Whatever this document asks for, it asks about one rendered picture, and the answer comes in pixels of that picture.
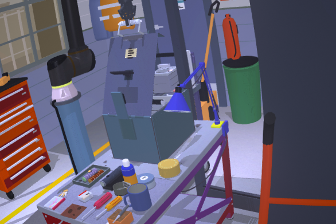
green trash bin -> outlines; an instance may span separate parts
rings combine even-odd
[[[232,120],[238,124],[255,123],[261,118],[260,72],[258,58],[241,56],[223,61]]]

parts tray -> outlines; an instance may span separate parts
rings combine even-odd
[[[82,177],[88,173],[89,170],[92,170],[93,168],[97,168],[98,171],[99,170],[103,170],[104,172],[102,174],[100,174],[98,176],[98,178],[96,178],[94,181],[92,181],[91,183],[89,182],[84,182],[82,181]],[[91,166],[89,166],[89,168],[85,169],[85,171],[81,172],[80,174],[78,174],[73,180],[72,183],[74,184],[78,184],[79,186],[84,186],[84,187],[92,187],[95,183],[97,183],[99,180],[101,180],[103,177],[105,177],[109,172],[111,171],[111,169],[109,167],[106,166],[97,166],[95,164],[92,164]]]

floor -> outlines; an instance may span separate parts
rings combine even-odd
[[[229,121],[228,140],[233,189],[237,191],[250,192],[253,194],[260,194],[263,149],[263,116],[255,123],[240,125],[232,121],[230,107],[221,107],[220,118],[221,120]],[[94,152],[108,142],[108,137],[102,117],[87,125],[87,131]],[[96,158],[109,150],[110,147],[107,147],[103,152],[98,154]],[[210,170],[207,172],[207,174],[211,172],[218,152],[219,150],[217,150],[209,159]],[[12,201],[9,201],[6,194],[0,191],[0,207],[2,210],[0,213],[0,220],[11,213],[13,210],[20,207],[32,196],[36,195],[43,188],[50,185],[55,179],[59,178],[72,168],[68,151],[64,142],[61,142],[57,146],[53,147],[48,151],[48,153],[51,160],[50,166],[52,167],[52,171],[50,173],[47,174],[44,170],[40,170],[35,174],[35,176],[29,178],[23,184],[15,188],[13,190],[15,198]],[[56,190],[58,191],[72,178],[73,175],[62,181],[60,184],[50,190],[49,194]],[[188,188],[191,188],[194,185],[194,182],[191,181],[188,185]],[[212,185],[224,187],[221,162],[218,166]],[[45,194],[34,204],[31,204],[7,223],[44,223],[43,216],[37,211],[36,203],[46,198],[49,194]],[[189,216],[192,216],[197,208],[195,204],[197,201],[199,201],[199,197],[195,197],[194,195],[197,195],[195,189],[190,190],[188,195],[181,194],[171,204],[171,208],[168,209],[165,216],[160,219],[158,223],[177,223],[185,218],[188,218]],[[205,207],[207,205],[210,206],[211,204],[215,204],[217,201],[218,199],[215,198],[207,198],[205,201]],[[216,223],[223,211],[224,209],[221,209],[218,212],[203,218],[197,223]],[[257,218],[258,213],[235,209],[235,218],[233,220],[226,219],[223,223],[256,224]]]

lamp shade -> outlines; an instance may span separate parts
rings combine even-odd
[[[189,106],[182,93],[173,94],[172,98],[168,102],[166,112],[179,112],[179,113],[191,113]]]

mug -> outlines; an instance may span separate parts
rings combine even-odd
[[[152,201],[150,199],[149,190],[145,184],[133,184],[127,189],[128,194],[124,196],[124,203],[127,205],[127,197],[130,198],[130,207],[134,211],[146,211],[152,206]]]

